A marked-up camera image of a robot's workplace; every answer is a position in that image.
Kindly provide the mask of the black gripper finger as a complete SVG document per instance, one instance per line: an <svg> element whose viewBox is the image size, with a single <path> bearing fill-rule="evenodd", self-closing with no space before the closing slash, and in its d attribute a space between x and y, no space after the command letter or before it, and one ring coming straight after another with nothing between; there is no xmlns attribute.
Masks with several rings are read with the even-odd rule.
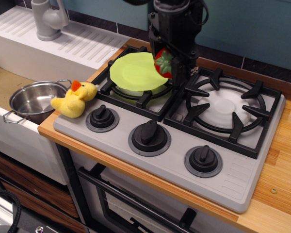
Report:
<svg viewBox="0 0 291 233"><path fill-rule="evenodd" d="M157 54L163 49L163 42L161 40L150 40L150 46L153 59L155 60Z"/></svg>
<svg viewBox="0 0 291 233"><path fill-rule="evenodd" d="M176 56L171 61L172 85L182 86L187 80L187 66L183 57Z"/></svg>

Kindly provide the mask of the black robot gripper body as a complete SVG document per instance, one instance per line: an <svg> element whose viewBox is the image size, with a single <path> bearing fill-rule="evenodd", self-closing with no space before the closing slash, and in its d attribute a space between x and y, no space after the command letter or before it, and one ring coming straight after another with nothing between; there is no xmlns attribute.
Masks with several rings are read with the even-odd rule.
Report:
<svg viewBox="0 0 291 233"><path fill-rule="evenodd" d="M155 0L155 12L149 14L150 40L161 40L173 58L183 57L189 68L198 58L195 37L198 34L197 0Z"/></svg>

